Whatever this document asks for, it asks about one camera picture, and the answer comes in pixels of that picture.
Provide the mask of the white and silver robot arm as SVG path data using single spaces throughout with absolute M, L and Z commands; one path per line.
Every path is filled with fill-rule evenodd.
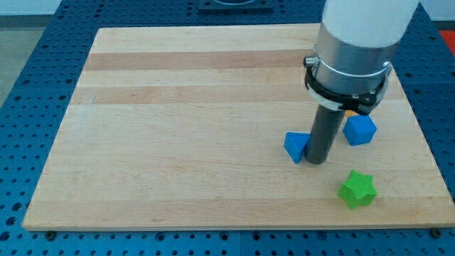
M 370 114 L 388 86 L 391 60 L 418 0 L 327 0 L 304 84 L 332 111 Z

